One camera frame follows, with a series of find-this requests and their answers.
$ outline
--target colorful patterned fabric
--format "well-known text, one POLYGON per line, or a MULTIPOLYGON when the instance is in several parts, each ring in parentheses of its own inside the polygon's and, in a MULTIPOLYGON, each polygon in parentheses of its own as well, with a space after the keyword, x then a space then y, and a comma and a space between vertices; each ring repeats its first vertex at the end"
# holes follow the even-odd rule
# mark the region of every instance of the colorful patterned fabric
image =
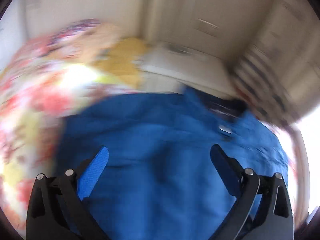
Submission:
MULTIPOLYGON (((33 183, 39 173, 52 175, 62 117, 111 95, 135 93, 112 74, 44 56, 53 45, 98 24, 82 23, 30 41, 0 78, 0 207, 24 238, 33 183)), ((104 36, 105 44, 114 42, 108 40, 112 35, 104 36)))

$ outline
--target blue shirt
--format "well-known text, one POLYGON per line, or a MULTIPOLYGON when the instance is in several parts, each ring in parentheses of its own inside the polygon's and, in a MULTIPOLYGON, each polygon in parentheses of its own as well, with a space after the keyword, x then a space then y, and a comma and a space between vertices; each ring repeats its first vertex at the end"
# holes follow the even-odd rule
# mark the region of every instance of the blue shirt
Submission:
POLYGON ((76 168, 101 145, 109 150, 108 165, 84 204, 111 239, 207 240, 235 201, 210 160, 213 144, 244 168, 267 176, 280 172, 287 183, 288 160, 276 136, 248 110, 226 121, 199 95, 190 87, 183 95, 121 95, 66 119, 57 174, 76 168))

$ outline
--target yellow fabric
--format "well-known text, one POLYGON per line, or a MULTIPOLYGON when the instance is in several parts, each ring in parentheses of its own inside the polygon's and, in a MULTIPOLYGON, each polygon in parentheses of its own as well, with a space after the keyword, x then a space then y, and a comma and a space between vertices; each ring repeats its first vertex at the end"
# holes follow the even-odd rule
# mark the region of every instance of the yellow fabric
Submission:
POLYGON ((134 61, 139 60, 147 50, 142 40, 127 38, 111 48, 105 59, 98 60, 93 65, 100 71, 115 75, 123 83, 136 89, 141 83, 141 77, 134 61))

